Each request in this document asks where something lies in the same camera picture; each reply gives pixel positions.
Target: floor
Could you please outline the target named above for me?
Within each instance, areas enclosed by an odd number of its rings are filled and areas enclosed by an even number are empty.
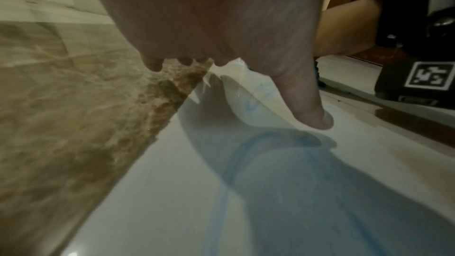
[[[5,21],[2,7],[109,23],[0,0]],[[329,57],[323,78],[337,61],[369,67]],[[338,79],[373,86],[351,73]],[[335,126],[317,131],[242,61],[212,67],[61,255],[455,255],[453,128],[339,88],[321,91]]]

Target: qr code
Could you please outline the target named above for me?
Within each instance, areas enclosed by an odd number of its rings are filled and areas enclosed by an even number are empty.
[[[404,87],[449,90],[455,77],[455,63],[415,62]]]

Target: forearm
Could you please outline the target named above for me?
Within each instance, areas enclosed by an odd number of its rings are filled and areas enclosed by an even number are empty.
[[[376,0],[357,0],[323,11],[315,57],[354,54],[373,47],[380,15]]]

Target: skin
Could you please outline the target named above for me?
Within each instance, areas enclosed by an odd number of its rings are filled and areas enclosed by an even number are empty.
[[[191,65],[193,59],[210,57],[223,66],[241,57],[271,77],[296,119],[317,129],[333,126],[322,108],[313,67],[315,48],[320,54],[341,49],[314,46],[322,0],[101,2],[150,70],[160,71],[165,58]],[[320,41],[330,34],[330,22],[326,17],[327,24],[321,23]]]

